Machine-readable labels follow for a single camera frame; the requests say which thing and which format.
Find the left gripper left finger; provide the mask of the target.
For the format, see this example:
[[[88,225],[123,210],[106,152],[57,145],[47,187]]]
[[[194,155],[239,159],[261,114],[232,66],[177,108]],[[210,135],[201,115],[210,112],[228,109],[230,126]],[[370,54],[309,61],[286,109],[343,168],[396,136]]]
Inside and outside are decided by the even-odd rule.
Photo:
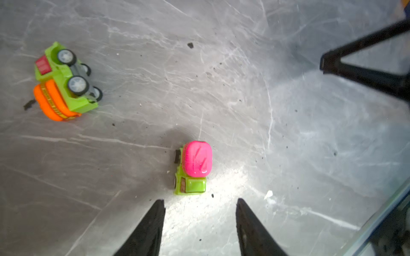
[[[165,218],[164,200],[156,200],[115,256],[158,256]]]

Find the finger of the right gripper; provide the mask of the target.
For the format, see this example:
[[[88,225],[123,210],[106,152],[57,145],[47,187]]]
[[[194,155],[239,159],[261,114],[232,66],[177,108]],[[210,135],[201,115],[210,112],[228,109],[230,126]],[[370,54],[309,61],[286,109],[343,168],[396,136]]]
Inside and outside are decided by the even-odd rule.
[[[396,75],[379,70],[345,64],[342,58],[410,31],[410,21],[402,20],[366,35],[321,56],[319,68],[324,74],[335,75],[400,100],[410,101],[410,75]]]

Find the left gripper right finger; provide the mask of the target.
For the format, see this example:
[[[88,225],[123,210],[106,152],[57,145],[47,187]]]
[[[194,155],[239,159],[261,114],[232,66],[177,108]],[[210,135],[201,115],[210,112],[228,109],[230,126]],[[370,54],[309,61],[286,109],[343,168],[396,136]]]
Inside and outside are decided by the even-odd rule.
[[[242,198],[237,201],[236,222],[242,256],[287,256]]]

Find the green pink toy car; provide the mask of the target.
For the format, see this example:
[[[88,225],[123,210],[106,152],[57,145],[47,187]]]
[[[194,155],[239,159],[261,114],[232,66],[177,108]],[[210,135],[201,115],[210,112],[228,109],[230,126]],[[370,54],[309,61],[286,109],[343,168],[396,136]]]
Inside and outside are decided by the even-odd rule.
[[[199,195],[206,192],[207,177],[212,170],[212,148],[205,141],[191,141],[175,150],[177,171],[174,193]]]

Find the orange green toy car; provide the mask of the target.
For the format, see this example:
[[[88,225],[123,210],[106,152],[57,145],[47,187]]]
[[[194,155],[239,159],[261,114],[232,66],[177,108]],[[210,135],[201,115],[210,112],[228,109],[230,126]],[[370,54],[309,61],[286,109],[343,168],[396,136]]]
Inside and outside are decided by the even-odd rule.
[[[54,42],[35,62],[35,100],[51,120],[66,122],[98,107],[102,90],[90,82],[92,70],[76,54]]]

